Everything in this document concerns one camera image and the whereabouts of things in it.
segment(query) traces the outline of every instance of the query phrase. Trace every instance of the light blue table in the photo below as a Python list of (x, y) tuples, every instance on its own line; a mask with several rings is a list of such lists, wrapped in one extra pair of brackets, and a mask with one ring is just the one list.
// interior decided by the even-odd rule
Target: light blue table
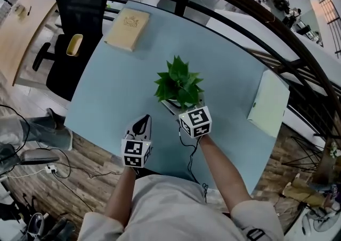
[[(134, 52), (106, 44), (94, 51), (69, 107), (66, 126), (95, 145), (120, 156), (125, 128), (135, 118), (152, 116), (153, 152), (146, 168), (189, 176), (192, 147), (178, 137), (178, 123), (158, 103), (157, 72), (180, 55), (191, 72), (200, 72), (213, 127), (211, 137), (241, 173), (249, 192), (255, 188), (272, 152), (275, 138), (247, 121), (264, 66), (214, 32), (157, 8), (128, 2), (149, 12), (150, 20)], [(192, 142), (182, 133), (185, 143)], [(216, 188), (200, 149), (192, 171), (200, 183)]]

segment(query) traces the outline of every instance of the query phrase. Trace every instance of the book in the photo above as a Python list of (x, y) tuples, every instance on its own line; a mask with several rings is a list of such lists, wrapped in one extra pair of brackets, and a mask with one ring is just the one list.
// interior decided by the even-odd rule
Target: book
[(277, 138), (290, 91), (271, 70), (263, 72), (258, 92), (247, 119), (266, 134)]
[(136, 42), (148, 23), (149, 15), (146, 12), (122, 9), (104, 41), (109, 45), (134, 51)]

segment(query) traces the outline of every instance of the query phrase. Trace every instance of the chair backrest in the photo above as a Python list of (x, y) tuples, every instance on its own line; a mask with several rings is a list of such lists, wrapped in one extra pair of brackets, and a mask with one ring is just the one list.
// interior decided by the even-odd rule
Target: chair backrest
[(102, 35), (107, 0), (56, 0), (66, 35)]

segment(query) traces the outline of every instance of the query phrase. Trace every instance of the forearm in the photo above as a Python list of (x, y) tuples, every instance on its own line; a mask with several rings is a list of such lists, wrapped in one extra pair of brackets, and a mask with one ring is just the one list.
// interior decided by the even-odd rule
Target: forearm
[(237, 168), (214, 141), (205, 135), (200, 140), (204, 157), (224, 201), (231, 211), (238, 203), (251, 200)]
[(105, 207), (104, 215), (119, 221), (124, 227), (127, 226), (130, 217), (135, 180), (134, 170), (125, 167)]

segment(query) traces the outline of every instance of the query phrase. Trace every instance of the white cable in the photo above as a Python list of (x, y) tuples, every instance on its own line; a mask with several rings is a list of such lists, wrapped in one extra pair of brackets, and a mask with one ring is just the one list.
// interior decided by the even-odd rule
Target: white cable
[(23, 176), (10, 176), (10, 175), (7, 175), (7, 177), (8, 177), (8, 178), (14, 178), (14, 179), (25, 178), (25, 177), (30, 176), (30, 175), (38, 174), (38, 173), (40, 173), (41, 171), (45, 171), (45, 168), (44, 168), (44, 169), (41, 169), (41, 170), (38, 171), (38, 172), (35, 172), (35, 173), (32, 173), (32, 174), (28, 174), (28, 175), (23, 175)]

